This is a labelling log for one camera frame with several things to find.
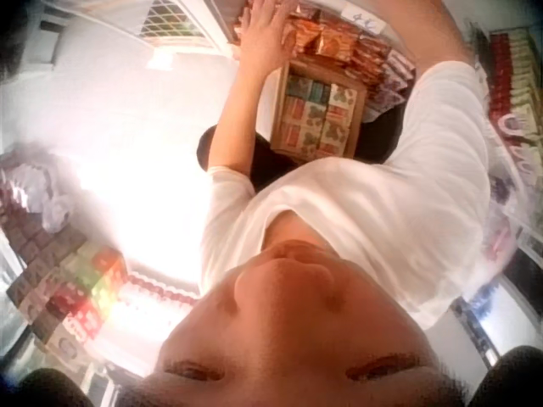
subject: dark hair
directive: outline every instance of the dark hair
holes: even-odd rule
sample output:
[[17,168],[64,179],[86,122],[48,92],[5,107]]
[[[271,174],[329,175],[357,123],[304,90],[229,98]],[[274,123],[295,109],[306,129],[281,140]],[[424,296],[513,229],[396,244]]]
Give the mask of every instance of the dark hair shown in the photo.
[[[421,394],[420,407],[466,407],[467,405],[467,386],[465,383],[445,375],[443,386],[439,386],[436,392]],[[115,407],[169,407],[156,401],[148,393],[142,392],[138,387],[123,388]]]

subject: price tag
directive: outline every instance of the price tag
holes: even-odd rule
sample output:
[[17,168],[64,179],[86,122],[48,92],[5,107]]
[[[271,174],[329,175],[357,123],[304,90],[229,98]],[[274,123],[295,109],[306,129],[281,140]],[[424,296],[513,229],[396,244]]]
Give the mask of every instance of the price tag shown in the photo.
[[366,11],[363,8],[357,7],[351,3],[347,3],[345,5],[341,16],[348,21],[352,21],[363,30],[371,32],[375,36],[381,34],[381,32],[387,26],[387,23],[382,21],[379,17],[376,17],[369,11]]

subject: sleeve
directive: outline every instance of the sleeve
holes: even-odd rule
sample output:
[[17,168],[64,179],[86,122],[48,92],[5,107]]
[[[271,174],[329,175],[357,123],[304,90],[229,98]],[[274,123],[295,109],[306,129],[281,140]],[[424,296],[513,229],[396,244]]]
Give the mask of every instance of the sleeve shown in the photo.
[[415,85],[398,147],[386,164],[431,180],[471,171],[486,175],[486,120],[475,69],[437,64]]
[[255,189],[250,179],[227,167],[208,169],[210,176],[210,207],[200,244],[202,254],[202,281],[216,262],[221,243],[227,239],[233,225],[243,213]]
[[435,323],[473,274],[490,200],[488,125],[475,70],[437,64],[415,85],[386,163],[408,186],[396,225],[411,272],[395,275],[397,289],[423,326]]

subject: person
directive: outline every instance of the person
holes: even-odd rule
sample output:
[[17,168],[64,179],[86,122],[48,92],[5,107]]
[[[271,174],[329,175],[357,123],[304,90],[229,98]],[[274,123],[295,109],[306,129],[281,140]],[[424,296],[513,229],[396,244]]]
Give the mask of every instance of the person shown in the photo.
[[422,328],[469,283],[489,204],[472,57],[440,0],[373,1],[417,64],[397,149],[383,165],[285,162],[256,194],[257,106],[292,56],[294,5],[244,10],[238,74],[200,160],[204,296],[123,405],[465,403]]

